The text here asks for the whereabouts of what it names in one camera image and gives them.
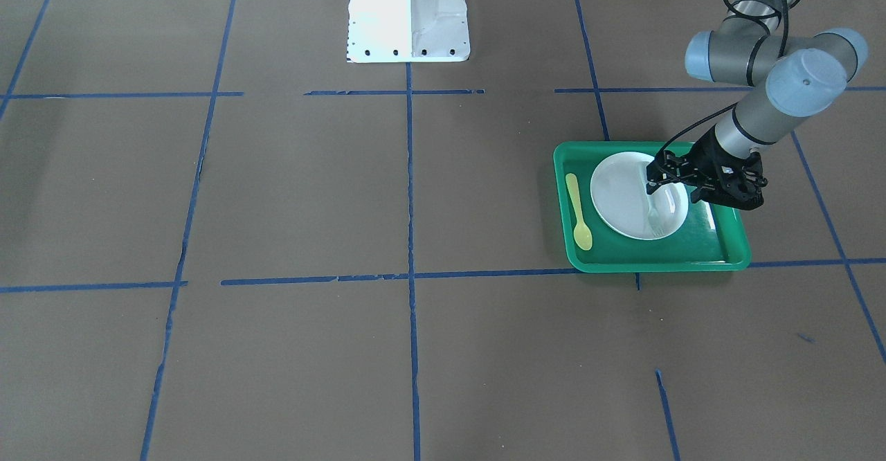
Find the white mounting bracket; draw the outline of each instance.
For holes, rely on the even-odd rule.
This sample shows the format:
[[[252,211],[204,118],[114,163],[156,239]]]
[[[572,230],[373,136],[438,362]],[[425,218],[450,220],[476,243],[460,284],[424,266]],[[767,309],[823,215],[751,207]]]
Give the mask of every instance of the white mounting bracket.
[[[351,0],[347,59],[354,63],[465,61],[464,0]]]

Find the light blue joint cap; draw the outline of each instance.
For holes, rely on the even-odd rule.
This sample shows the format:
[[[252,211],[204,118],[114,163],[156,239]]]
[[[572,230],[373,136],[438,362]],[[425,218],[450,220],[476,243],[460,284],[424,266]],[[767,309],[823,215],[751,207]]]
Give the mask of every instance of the light blue joint cap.
[[[766,77],[772,106],[792,117],[810,117],[830,107],[846,89],[846,71],[822,50],[795,51]]]
[[[833,33],[846,39],[852,48],[855,48],[855,56],[858,58],[858,66],[855,67],[856,72],[861,71],[861,66],[867,61],[867,41],[861,33],[851,28],[832,28],[822,33]]]
[[[699,32],[686,48],[686,73],[690,77],[714,82],[711,76],[711,32]]]

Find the robotic arm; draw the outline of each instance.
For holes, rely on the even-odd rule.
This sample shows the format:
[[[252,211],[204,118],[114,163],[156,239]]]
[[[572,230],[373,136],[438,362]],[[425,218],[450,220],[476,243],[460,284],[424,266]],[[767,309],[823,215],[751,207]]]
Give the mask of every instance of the robotic arm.
[[[767,183],[760,154],[842,94],[867,59],[867,43],[848,28],[789,37],[788,10],[799,0],[723,1],[729,12],[719,29],[691,39],[687,72],[754,89],[665,143],[646,169],[646,192],[686,183],[696,187],[693,203],[752,210],[763,205]],[[779,26],[781,37],[773,36]],[[667,151],[677,137],[721,114],[689,153],[678,157]]]

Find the yellow spoon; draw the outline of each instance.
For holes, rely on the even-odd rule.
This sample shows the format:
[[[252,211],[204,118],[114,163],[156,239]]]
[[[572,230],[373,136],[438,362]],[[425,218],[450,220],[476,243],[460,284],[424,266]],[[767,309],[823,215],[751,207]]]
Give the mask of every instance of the yellow spoon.
[[[566,175],[566,189],[569,190],[569,198],[572,200],[572,209],[575,211],[575,230],[572,236],[575,244],[582,250],[590,250],[594,246],[594,237],[591,236],[591,228],[585,224],[585,216],[581,213],[581,199],[579,198],[579,180],[575,174]]]

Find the green tray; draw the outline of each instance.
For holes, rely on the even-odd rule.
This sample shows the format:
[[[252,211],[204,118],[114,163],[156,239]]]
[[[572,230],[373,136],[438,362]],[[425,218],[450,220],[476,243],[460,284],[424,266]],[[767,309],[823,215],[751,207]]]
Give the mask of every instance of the green tray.
[[[591,201],[591,174],[604,158],[618,152],[654,155],[662,143],[595,141],[562,143],[554,150],[557,194],[563,217],[566,256],[583,272],[740,271],[750,264],[750,246],[738,211],[699,201],[689,205],[686,221],[673,235],[652,241],[632,239],[611,230]],[[689,151],[690,143],[673,143],[671,149]],[[575,215],[566,192],[566,174],[579,178],[581,208],[594,234],[588,252],[572,238]]]

